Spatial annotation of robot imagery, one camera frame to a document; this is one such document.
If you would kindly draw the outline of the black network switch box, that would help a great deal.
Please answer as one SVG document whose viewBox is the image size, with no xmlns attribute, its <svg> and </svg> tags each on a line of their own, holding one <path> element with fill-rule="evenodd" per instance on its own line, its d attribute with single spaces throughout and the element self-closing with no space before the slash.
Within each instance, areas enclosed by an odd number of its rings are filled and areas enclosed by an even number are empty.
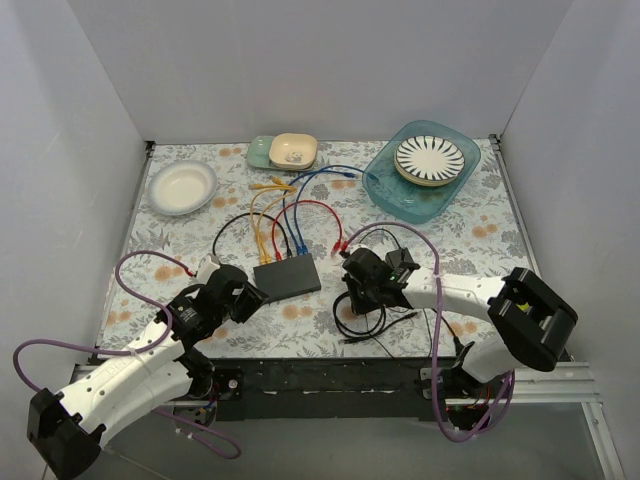
<svg viewBox="0 0 640 480">
<path fill-rule="evenodd" d="M 256 287 L 273 303 L 319 291 L 321 282 L 311 254 L 305 254 L 253 269 Z"/>
</svg>

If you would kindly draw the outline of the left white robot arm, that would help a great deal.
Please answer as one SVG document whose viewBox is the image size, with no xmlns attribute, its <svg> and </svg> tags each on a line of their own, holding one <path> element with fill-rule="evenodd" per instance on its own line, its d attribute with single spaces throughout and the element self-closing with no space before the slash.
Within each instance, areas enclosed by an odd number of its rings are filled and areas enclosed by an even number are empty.
<svg viewBox="0 0 640 480">
<path fill-rule="evenodd" d="M 31 399 L 27 438 L 59 479 L 75 479 L 128 425 L 162 404 L 209 397 L 215 366 L 196 347 L 225 321 L 246 322 L 267 300 L 237 267 L 183 289 L 114 357 L 56 393 Z"/>
</svg>

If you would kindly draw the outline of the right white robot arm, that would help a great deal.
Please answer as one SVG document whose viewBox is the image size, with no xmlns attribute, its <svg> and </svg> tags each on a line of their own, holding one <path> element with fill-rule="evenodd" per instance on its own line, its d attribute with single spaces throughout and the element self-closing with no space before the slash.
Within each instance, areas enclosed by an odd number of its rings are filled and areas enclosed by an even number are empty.
<svg viewBox="0 0 640 480">
<path fill-rule="evenodd" d="M 578 315 L 533 271 L 516 267 L 504 277 L 436 275 L 406 249 L 384 258 L 366 247 L 343 255 L 343 280 L 360 315 L 381 307 L 443 310 L 491 323 L 491 337 L 463 347 L 439 374 L 451 392 L 475 397 L 495 378 L 521 366 L 551 372 Z"/>
</svg>

